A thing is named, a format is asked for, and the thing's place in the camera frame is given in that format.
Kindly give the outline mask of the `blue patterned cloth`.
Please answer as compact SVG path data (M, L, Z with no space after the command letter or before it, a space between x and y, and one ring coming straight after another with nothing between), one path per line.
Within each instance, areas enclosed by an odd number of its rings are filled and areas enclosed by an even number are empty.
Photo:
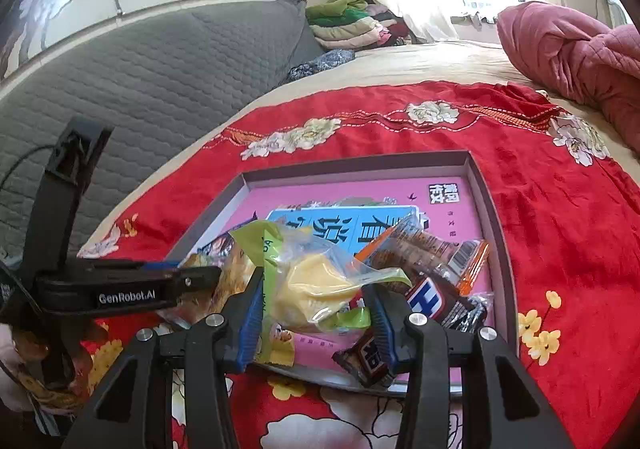
M293 67L286 76L286 82L291 83L323 71L332 70L353 61L355 58L356 54L352 50L329 50L313 60Z

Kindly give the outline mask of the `grey quilted headboard cover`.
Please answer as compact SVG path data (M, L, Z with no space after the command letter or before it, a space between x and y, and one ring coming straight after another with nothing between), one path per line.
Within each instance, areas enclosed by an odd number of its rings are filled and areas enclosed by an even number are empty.
M156 170L282 85L321 47L304 0L203 5L81 43L1 100L1 250L23 251L49 148L73 117L112 135L70 237L77 251Z

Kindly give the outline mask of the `brown Snickers bar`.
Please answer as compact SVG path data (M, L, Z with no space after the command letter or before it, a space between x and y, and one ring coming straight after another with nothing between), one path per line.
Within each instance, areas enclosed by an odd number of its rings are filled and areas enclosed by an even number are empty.
M446 279L433 276L417 283L406 294L406 300L413 313L423 313L445 329L474 333L483 327L494 304L494 293L464 296ZM366 388L378 385L389 388L400 378L384 362L373 328L351 347L336 351L332 360Z

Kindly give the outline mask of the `pink quilted blanket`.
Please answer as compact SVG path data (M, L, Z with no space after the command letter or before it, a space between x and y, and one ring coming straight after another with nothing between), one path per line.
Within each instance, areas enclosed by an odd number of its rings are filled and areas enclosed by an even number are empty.
M576 9L526 2L503 9L497 32L511 64L548 90L588 106L639 150L639 31Z

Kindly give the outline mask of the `clear orange-edged biscuit packet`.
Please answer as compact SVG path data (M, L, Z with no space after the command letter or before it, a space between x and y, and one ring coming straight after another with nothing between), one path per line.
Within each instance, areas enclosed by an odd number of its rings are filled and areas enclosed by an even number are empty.
M468 296L488 253L485 240L446 241L407 216L367 244L355 258L374 269L400 268L412 290L427 277L436 276L448 281L460 295Z

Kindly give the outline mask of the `grey box lid tray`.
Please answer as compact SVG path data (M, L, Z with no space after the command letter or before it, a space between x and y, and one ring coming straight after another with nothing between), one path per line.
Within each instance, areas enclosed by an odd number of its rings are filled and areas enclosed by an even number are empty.
M183 261L252 217L281 218L291 227L309 227L356 254L406 215L442 239L487 241L488 260L473 289L492 294L488 325L516 351L518 321L510 258L494 201L468 151L243 170L210 201L167 257Z

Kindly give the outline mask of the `stack of folded clothes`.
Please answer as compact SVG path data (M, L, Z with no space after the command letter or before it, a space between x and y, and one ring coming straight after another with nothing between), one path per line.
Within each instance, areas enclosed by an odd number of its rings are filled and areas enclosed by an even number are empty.
M306 8L316 41L325 50L372 50L414 44L405 19L375 0L329 0Z

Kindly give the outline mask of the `orange clear rice cracker packet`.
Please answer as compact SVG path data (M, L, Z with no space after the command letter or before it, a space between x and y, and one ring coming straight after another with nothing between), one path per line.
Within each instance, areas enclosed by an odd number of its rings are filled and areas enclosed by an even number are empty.
M235 243L225 247L221 254L192 253L178 267L205 268L213 281L198 283L196 290L186 291L179 297L175 307L157 312L163 321L177 329L189 329L211 313L220 313L232 295L246 289L256 268Z

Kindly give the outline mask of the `green clear cake packet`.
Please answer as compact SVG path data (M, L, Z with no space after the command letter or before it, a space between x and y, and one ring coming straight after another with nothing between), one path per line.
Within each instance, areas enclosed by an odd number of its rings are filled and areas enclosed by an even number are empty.
M296 334L334 345L355 343L371 325L363 287L410 287L402 269L371 268L308 227L257 220L232 230L231 237L264 272L260 363L292 367Z

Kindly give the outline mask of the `red floral cloth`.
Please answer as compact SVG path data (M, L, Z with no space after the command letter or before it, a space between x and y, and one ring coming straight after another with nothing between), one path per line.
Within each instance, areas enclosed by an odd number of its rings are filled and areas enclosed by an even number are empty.
M161 261L314 203L323 238L399 210L490 247L476 280L574 446L639 443L639 187L598 132L528 87L349 87L256 108L184 151L81 250Z

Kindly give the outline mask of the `dark blue snack packet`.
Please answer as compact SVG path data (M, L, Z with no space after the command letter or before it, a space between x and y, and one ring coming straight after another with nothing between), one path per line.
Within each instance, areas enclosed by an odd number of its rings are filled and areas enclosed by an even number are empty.
M218 237L210 240L201 247L198 247L195 250L195 253L213 258L227 256L231 252L232 247L235 243L235 240L232 237L232 232L244 227L247 224L248 222L241 223L230 228L226 232L221 233L220 235L218 235Z

